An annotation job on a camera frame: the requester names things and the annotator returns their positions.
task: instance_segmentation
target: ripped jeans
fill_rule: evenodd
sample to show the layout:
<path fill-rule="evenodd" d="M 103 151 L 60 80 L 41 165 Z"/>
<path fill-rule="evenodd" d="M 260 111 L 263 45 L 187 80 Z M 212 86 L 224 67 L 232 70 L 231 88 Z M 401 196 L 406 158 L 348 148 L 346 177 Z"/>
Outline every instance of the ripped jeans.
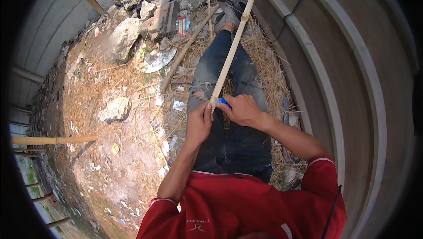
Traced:
<path fill-rule="evenodd" d="M 212 96 L 230 45 L 230 32 L 222 30 L 200 58 L 190 87 L 188 115 Z M 260 109 L 267 111 L 257 66 L 241 45 L 238 45 L 229 74 L 234 79 L 234 97 L 239 94 L 252 95 Z M 226 135 L 223 112 L 216 108 L 213 116 L 210 135 L 200 146 L 193 170 L 246 173 L 268 183 L 272 175 L 270 136 L 232 121 Z"/>

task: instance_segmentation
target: printed logo on shirt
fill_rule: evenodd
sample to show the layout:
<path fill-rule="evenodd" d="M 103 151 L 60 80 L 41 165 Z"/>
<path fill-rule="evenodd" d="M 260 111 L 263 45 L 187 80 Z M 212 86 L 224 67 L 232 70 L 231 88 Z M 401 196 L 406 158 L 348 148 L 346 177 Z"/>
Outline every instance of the printed logo on shirt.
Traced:
<path fill-rule="evenodd" d="M 194 227 L 192 229 L 187 230 L 187 232 L 193 231 L 193 230 L 198 230 L 198 231 L 202 231 L 204 233 L 207 233 L 206 231 L 203 230 L 204 228 L 202 226 L 203 226 L 204 223 L 208 223 L 209 221 L 210 221 L 209 219 L 207 219 L 207 220 L 196 220 L 196 219 L 187 220 L 187 223 L 193 223 L 194 224 Z"/>

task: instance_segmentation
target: red t-shirt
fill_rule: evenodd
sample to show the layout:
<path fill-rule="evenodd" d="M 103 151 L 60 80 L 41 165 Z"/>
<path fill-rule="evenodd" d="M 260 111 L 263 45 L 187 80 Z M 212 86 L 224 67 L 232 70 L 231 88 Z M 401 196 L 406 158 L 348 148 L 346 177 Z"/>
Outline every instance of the red t-shirt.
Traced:
<path fill-rule="evenodd" d="M 140 238 L 237 238 L 265 231 L 277 238 L 321 238 L 338 192 L 329 157 L 308 165 L 301 190 L 280 192 L 246 175 L 193 171 L 180 201 L 152 199 Z M 339 238 L 346 223 L 340 194 L 326 239 Z"/>

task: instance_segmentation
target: man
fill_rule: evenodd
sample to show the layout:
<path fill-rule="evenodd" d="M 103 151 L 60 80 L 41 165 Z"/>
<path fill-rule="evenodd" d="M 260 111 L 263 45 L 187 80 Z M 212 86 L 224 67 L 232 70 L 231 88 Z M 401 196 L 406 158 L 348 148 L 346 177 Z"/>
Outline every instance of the man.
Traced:
<path fill-rule="evenodd" d="M 231 108 L 218 103 L 211 115 L 208 99 L 239 25 L 232 5 L 221 6 L 218 34 L 194 73 L 186 139 L 137 238 L 339 238 L 346 213 L 333 160 L 319 140 L 266 113 L 257 67 L 241 45 L 230 68 L 235 97 L 223 96 Z M 271 137 L 308 162 L 301 190 L 268 185 Z"/>

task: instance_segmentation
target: man's right hand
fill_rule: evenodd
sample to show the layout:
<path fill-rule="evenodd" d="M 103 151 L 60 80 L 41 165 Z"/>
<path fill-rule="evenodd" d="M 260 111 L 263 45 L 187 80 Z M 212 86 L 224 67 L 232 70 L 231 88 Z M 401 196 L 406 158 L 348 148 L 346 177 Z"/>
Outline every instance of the man's right hand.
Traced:
<path fill-rule="evenodd" d="M 223 98 L 231 105 L 232 109 L 223 103 L 217 103 L 216 107 L 226 113 L 231 121 L 240 126 L 249 126 L 263 131 L 267 120 L 271 119 L 267 113 L 260 110 L 251 95 L 241 94 L 232 97 L 229 94 L 224 94 Z"/>

